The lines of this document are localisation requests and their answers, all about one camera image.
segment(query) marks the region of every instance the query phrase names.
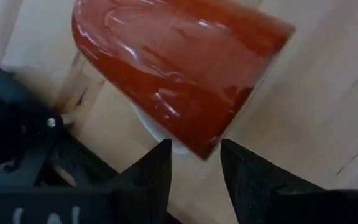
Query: screw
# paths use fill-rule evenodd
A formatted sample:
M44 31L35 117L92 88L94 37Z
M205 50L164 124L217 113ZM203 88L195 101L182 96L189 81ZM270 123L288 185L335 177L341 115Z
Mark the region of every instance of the screw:
M54 128L56 126L56 120L55 118L49 118L47 121L48 127Z

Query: wooden floor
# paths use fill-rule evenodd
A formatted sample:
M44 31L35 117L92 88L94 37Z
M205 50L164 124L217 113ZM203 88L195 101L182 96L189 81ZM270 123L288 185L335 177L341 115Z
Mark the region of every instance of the wooden floor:
M227 137L322 187L358 188L358 1L241 0L297 28ZM128 99L78 53L74 0L0 0L0 66L117 170L156 142ZM173 157L169 210L183 223L236 223L218 150Z

